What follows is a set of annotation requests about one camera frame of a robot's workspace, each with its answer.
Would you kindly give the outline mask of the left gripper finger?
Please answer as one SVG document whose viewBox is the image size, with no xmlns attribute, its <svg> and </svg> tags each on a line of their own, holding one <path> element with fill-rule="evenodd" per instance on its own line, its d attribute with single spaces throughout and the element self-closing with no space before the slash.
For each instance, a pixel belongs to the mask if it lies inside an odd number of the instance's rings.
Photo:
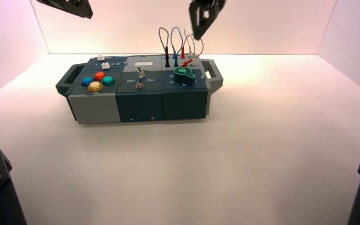
<svg viewBox="0 0 360 225">
<path fill-rule="evenodd" d="M 71 4 L 75 6 L 78 14 L 93 14 L 88 0 L 71 0 Z"/>
<path fill-rule="evenodd" d="M 75 6 L 71 4 L 71 0 L 37 0 L 37 2 L 81 18 L 91 19 L 93 17 L 93 14 L 78 14 Z"/>
</svg>

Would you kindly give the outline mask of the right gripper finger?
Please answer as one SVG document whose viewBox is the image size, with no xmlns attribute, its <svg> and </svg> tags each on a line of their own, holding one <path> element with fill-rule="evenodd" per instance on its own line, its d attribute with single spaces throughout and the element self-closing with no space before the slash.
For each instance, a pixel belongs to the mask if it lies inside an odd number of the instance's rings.
<svg viewBox="0 0 360 225">
<path fill-rule="evenodd" d="M 202 37 L 200 27 L 200 10 L 201 7 L 198 1 L 190 2 L 189 15 L 195 40 L 200 40 Z"/>
<path fill-rule="evenodd" d="M 202 1 L 202 36 L 214 23 L 218 14 L 224 8 L 226 0 L 203 0 Z"/>
</svg>

